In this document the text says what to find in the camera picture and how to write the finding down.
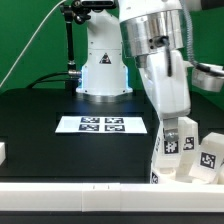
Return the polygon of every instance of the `black table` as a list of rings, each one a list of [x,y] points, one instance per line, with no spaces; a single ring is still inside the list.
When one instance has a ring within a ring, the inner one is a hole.
[[[199,123],[200,139],[210,132],[224,134],[224,111],[196,93],[191,98],[189,117]],[[55,134],[63,115],[142,117],[148,133]],[[65,90],[10,90],[0,96],[0,141],[7,144],[0,181],[148,183],[157,130],[157,115],[142,91],[130,100],[97,104]],[[0,214],[0,223],[223,223],[224,218],[174,213]]]

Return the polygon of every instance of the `green background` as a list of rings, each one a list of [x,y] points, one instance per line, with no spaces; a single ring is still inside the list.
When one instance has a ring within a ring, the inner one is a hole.
[[[6,76],[40,22],[58,2],[58,0],[1,2],[0,81]],[[112,14],[117,16],[117,10],[113,10]],[[194,24],[196,59],[204,63],[224,65],[224,8],[193,12],[191,14]],[[86,25],[74,24],[74,45],[76,63],[80,69],[87,59]],[[182,50],[182,53],[185,57],[185,49]],[[133,59],[124,59],[124,62],[129,67],[130,86],[134,89],[141,89],[140,77],[135,69]],[[66,67],[65,23],[60,10],[57,9],[47,20],[0,91],[24,88],[38,77],[53,72],[65,71]],[[63,88],[63,83],[42,84],[38,87]],[[200,92],[224,109],[224,91],[210,93],[192,87],[191,84],[190,89]]]

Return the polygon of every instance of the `white paper sheet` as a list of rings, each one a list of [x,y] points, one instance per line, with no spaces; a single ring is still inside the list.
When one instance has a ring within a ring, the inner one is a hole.
[[[132,133],[146,134],[141,117],[63,116],[56,133]]]

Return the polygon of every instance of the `cable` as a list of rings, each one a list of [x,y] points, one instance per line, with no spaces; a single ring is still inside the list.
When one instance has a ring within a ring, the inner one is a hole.
[[[49,82],[74,82],[74,81],[78,81],[78,79],[55,79],[55,80],[43,80],[43,81],[37,81],[35,83],[33,83],[33,85],[28,85],[26,88],[27,89],[32,89],[36,84],[39,83],[49,83]]]
[[[187,56],[189,62],[198,70],[210,73],[209,75],[220,78],[224,77],[224,72],[210,68],[209,66],[203,65],[195,60],[194,49],[193,49],[193,25],[191,20],[190,12],[186,6],[185,0],[179,0],[183,9],[184,17],[187,25]]]
[[[33,86],[35,86],[37,82],[43,81],[44,79],[48,79],[48,78],[52,78],[52,77],[56,77],[56,76],[62,76],[62,75],[68,75],[68,72],[56,72],[56,73],[42,76],[42,77],[38,78],[37,80],[35,80],[34,82],[32,82],[31,84],[29,84],[26,88],[32,89]]]
[[[163,37],[162,43],[164,44],[166,49],[166,55],[168,60],[168,76],[171,77],[172,76],[172,60],[171,60],[171,54],[170,54],[169,39],[167,37]]]
[[[60,1],[57,5],[55,5],[53,7],[53,9],[47,14],[47,16],[43,19],[43,21],[40,23],[40,25],[38,26],[37,30],[34,32],[33,36],[30,38],[30,40],[28,41],[27,45],[25,46],[25,48],[22,50],[22,52],[20,53],[19,57],[16,59],[16,61],[14,62],[14,64],[12,65],[12,67],[10,68],[9,72],[7,73],[7,75],[5,76],[5,78],[2,80],[1,84],[0,84],[0,88],[2,88],[2,86],[4,85],[4,83],[6,82],[6,80],[9,78],[9,76],[11,75],[12,71],[14,70],[14,68],[16,67],[16,65],[18,64],[19,60],[22,58],[22,56],[24,55],[24,53],[26,52],[26,50],[28,49],[28,47],[30,46],[30,44],[32,43],[33,39],[36,37],[36,35],[38,34],[38,32],[40,31],[40,29],[42,28],[42,26],[44,25],[44,23],[47,21],[47,19],[50,17],[50,15],[54,12],[54,10],[61,5],[63,2],[65,2],[66,0],[62,0]]]

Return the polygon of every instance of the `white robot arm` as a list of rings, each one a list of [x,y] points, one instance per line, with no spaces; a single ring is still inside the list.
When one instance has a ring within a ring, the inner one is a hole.
[[[125,54],[135,57],[165,139],[177,141],[178,117],[190,112],[185,66],[176,50],[183,47],[179,0],[119,0],[119,6]]]

